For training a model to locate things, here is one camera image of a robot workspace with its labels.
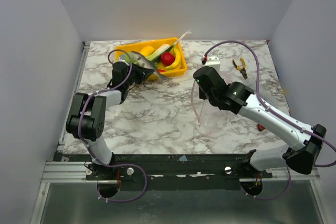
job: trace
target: white marble table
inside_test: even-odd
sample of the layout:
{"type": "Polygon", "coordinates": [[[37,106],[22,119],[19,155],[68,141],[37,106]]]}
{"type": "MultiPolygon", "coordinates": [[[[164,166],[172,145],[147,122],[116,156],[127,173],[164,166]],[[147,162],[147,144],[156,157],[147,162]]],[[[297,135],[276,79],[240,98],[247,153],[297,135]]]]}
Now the white marble table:
{"type": "MultiPolygon", "coordinates": [[[[80,92],[91,93],[106,87],[112,67],[107,61],[109,51],[120,44],[137,41],[94,41],[80,81],[80,92]]],[[[247,153],[254,148],[265,149],[283,144],[267,130],[259,132],[256,123],[229,112],[208,127],[198,127],[191,106],[192,74],[204,52],[218,41],[183,41],[181,46],[188,71],[181,77],[162,84],[146,82],[130,91],[122,105],[106,111],[103,136],[107,146],[117,154],[230,154],[247,153]]],[[[261,71],[261,86],[273,96],[277,107],[288,113],[285,97],[264,40],[247,41],[255,50],[261,71]]],[[[212,51],[219,55],[221,71],[232,81],[243,81],[234,69],[232,59],[243,57],[250,81],[256,78],[256,64],[252,54],[241,45],[225,44],[212,51]]],[[[84,145],[66,134],[65,154],[86,154],[84,145]]]]}

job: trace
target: yellow fruit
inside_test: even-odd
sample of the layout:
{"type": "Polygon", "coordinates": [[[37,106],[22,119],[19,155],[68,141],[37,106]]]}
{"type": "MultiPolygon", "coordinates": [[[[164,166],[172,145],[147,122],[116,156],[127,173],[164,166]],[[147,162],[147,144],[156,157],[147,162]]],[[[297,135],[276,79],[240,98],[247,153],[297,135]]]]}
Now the yellow fruit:
{"type": "Polygon", "coordinates": [[[180,51],[176,47],[174,47],[173,50],[174,50],[175,60],[171,65],[166,67],[167,70],[180,69],[181,68],[181,54],[180,54],[180,51]]]}
{"type": "Polygon", "coordinates": [[[141,49],[140,53],[144,55],[145,57],[148,57],[154,52],[154,47],[147,46],[141,49]]]}
{"type": "Polygon", "coordinates": [[[159,62],[158,64],[157,64],[157,67],[156,67],[157,69],[161,69],[161,70],[166,70],[166,67],[165,67],[165,65],[162,63],[162,62],[159,62]]]}

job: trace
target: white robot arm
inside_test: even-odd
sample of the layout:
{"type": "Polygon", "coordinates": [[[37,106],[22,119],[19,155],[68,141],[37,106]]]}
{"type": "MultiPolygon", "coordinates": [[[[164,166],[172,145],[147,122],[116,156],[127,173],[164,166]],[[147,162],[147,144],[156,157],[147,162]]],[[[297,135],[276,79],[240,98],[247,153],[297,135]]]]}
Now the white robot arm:
{"type": "Polygon", "coordinates": [[[105,124],[105,110],[111,106],[121,104],[125,101],[130,85],[143,83],[153,72],[152,69],[146,69],[134,65],[127,81],[117,88],[130,71],[130,66],[123,60],[113,64],[113,78],[107,85],[110,89],[108,92],[100,93],[89,100],[86,111],[80,123],[81,114],[84,113],[84,104],[89,99],[86,93],[76,93],[73,97],[70,112],[66,122],[66,130],[72,134],[74,138],[80,139],[78,135],[78,127],[81,124],[81,135],[85,141],[87,149],[92,156],[92,162],[101,165],[112,165],[114,163],[113,153],[109,150],[102,136],[105,124]]]}
{"type": "Polygon", "coordinates": [[[311,125],[299,122],[264,101],[268,105],[265,108],[260,104],[252,89],[240,82],[226,84],[213,67],[204,66],[198,69],[193,77],[199,85],[199,97],[201,99],[208,99],[212,106],[216,106],[220,110],[230,110],[235,114],[255,121],[286,143],[286,145],[281,147],[265,151],[251,151],[248,162],[252,167],[258,171],[262,171],[268,168],[289,166],[302,174],[311,173],[322,148],[322,141],[292,127],[287,122],[270,113],[269,109],[276,111],[287,120],[302,126],[306,131],[319,136],[325,136],[326,128],[319,124],[312,127],[311,125]]]}

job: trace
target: yellow-handled pliers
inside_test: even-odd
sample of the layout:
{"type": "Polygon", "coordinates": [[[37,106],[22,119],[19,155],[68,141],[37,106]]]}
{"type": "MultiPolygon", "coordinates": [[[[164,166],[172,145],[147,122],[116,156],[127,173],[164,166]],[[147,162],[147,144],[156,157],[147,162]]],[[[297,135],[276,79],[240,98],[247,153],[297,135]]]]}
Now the yellow-handled pliers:
{"type": "Polygon", "coordinates": [[[244,79],[246,80],[247,79],[247,73],[246,73],[246,69],[245,69],[246,65],[245,65],[245,62],[244,62],[243,58],[240,58],[240,61],[243,64],[243,68],[241,68],[240,66],[238,66],[236,64],[235,60],[232,60],[232,63],[233,63],[233,66],[240,71],[240,73],[243,75],[244,79]]]}

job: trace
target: cable clip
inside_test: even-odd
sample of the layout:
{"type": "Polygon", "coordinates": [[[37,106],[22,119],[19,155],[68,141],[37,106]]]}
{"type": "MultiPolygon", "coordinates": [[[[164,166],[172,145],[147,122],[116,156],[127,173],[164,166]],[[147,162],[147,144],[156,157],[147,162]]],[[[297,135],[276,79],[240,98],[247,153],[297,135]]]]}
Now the cable clip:
{"type": "Polygon", "coordinates": [[[269,105],[267,108],[265,108],[265,111],[268,112],[270,108],[271,108],[271,105],[269,105]]]}
{"type": "Polygon", "coordinates": [[[204,55],[204,57],[201,59],[202,65],[206,64],[207,58],[208,58],[208,55],[204,55]]]}

